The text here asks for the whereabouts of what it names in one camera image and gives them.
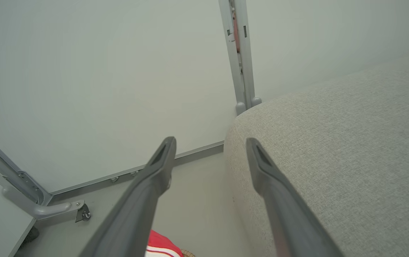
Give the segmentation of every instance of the gray floor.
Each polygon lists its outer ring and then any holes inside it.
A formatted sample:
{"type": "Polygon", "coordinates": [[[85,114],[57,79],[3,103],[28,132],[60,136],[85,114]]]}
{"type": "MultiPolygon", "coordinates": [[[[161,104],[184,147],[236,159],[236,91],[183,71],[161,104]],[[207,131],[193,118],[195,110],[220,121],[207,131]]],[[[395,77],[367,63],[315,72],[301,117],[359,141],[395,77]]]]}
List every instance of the gray floor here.
{"type": "MultiPolygon", "coordinates": [[[[37,223],[40,236],[17,256],[77,256],[131,181],[72,197],[84,199],[92,218],[37,223]]],[[[232,200],[222,153],[173,169],[160,197],[152,229],[197,257],[248,257],[250,247],[232,200]]]]}

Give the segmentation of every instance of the gray sofa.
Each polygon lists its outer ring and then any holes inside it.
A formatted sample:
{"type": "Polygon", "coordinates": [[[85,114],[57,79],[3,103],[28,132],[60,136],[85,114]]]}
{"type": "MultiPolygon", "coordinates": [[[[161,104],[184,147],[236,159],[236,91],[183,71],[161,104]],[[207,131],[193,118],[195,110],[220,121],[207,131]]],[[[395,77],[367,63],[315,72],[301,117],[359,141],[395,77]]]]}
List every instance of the gray sofa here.
{"type": "Polygon", "coordinates": [[[269,101],[225,144],[253,255],[276,255],[247,164],[257,138],[346,256],[409,256],[409,57],[269,101]]]}

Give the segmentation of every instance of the red fabric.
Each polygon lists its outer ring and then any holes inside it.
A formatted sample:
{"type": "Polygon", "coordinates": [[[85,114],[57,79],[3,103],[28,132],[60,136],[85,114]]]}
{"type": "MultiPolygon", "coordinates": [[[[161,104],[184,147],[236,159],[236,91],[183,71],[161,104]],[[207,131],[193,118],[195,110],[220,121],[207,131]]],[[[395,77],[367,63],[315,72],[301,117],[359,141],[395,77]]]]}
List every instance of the red fabric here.
{"type": "Polygon", "coordinates": [[[184,257],[179,247],[175,246],[167,237],[151,230],[149,235],[149,242],[147,244],[149,247],[166,248],[175,251],[180,257],[184,257]]]}

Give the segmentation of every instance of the red and white cloth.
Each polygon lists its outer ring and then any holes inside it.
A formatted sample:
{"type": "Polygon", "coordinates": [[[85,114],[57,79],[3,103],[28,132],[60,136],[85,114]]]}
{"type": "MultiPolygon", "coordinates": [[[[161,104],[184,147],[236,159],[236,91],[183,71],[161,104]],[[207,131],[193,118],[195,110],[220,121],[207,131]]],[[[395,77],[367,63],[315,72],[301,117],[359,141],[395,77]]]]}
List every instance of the red and white cloth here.
{"type": "Polygon", "coordinates": [[[151,230],[144,257],[184,257],[184,255],[167,237],[151,230]]]}

